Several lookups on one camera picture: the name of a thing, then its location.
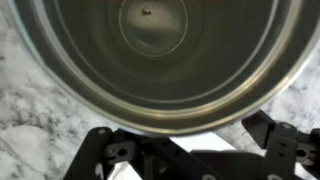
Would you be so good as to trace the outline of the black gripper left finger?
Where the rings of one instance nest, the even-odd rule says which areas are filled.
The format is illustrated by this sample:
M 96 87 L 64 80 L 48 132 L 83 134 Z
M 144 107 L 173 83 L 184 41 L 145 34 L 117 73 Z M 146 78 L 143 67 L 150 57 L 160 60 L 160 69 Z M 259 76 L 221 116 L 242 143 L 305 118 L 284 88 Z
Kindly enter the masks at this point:
M 147 138 L 107 127 L 85 136 L 63 180 L 107 180 L 128 163 L 143 180 L 214 180 L 214 172 L 169 138 Z

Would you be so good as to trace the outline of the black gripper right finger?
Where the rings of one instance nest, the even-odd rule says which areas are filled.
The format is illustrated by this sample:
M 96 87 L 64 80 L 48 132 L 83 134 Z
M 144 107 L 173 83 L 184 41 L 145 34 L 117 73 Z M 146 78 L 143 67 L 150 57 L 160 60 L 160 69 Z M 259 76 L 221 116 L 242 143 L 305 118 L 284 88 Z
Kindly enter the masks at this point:
M 259 180 L 302 180 L 295 166 L 320 179 L 320 129 L 303 133 L 295 126 L 275 121 L 263 111 L 241 121 L 255 143 L 266 151 L 259 168 Z

